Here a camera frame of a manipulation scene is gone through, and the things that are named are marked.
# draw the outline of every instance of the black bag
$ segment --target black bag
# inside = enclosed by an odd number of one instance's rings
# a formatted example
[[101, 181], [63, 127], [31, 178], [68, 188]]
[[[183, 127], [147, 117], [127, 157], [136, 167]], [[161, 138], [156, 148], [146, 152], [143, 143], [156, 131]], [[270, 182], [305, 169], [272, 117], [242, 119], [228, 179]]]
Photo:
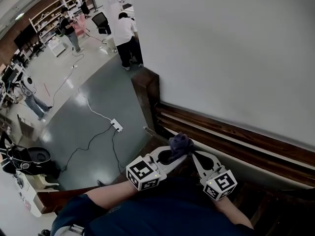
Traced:
[[65, 35], [65, 28], [63, 28], [63, 27], [61, 26], [61, 22], [62, 22], [63, 19], [65, 19], [65, 17], [60, 17], [60, 18], [58, 19], [57, 25], [56, 25], [55, 28], [54, 28], [55, 34], [56, 34], [58, 37], [62, 37], [62, 36]]

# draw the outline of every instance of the white wall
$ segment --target white wall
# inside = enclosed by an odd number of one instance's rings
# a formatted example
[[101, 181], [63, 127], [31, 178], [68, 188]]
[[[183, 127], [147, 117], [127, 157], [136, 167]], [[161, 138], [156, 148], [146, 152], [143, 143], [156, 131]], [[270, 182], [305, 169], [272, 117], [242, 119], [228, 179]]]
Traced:
[[11, 175], [0, 170], [0, 228], [7, 236], [36, 236], [43, 229], [51, 229], [55, 215], [34, 217], [20, 199]]
[[161, 99], [315, 146], [315, 0], [133, 0]]

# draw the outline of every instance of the black pants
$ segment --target black pants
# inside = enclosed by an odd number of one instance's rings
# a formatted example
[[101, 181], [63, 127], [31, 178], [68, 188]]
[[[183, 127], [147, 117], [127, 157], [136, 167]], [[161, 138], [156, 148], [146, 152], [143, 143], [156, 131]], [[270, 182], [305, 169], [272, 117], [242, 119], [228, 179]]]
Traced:
[[3, 131], [0, 138], [0, 148], [6, 149], [5, 140], [12, 144], [10, 137]]
[[81, 8], [84, 15], [89, 15], [90, 10], [89, 10], [87, 4], [85, 3], [85, 1], [83, 2], [83, 4], [81, 5], [80, 8]]
[[129, 42], [118, 45], [117, 50], [123, 62], [123, 67], [130, 66], [130, 53], [136, 57], [138, 62], [143, 63], [140, 44], [135, 40], [134, 37], [132, 37]]

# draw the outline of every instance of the navy shirt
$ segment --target navy shirt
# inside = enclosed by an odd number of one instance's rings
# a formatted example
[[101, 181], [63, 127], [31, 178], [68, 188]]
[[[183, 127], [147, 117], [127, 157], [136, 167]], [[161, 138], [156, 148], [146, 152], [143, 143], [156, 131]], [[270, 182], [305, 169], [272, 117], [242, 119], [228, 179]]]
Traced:
[[87, 195], [71, 199], [53, 223], [51, 235], [63, 226], [85, 228], [85, 236], [251, 236], [218, 212], [202, 186], [167, 178], [158, 187], [106, 211]]

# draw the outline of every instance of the white pillar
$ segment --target white pillar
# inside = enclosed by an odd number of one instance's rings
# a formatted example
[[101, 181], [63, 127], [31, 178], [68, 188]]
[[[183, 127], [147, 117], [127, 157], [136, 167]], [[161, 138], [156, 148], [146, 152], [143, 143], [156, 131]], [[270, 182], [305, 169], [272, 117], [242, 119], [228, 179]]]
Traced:
[[102, 0], [105, 16], [108, 19], [108, 24], [112, 34], [114, 35], [114, 29], [118, 15], [121, 13], [119, 0]]

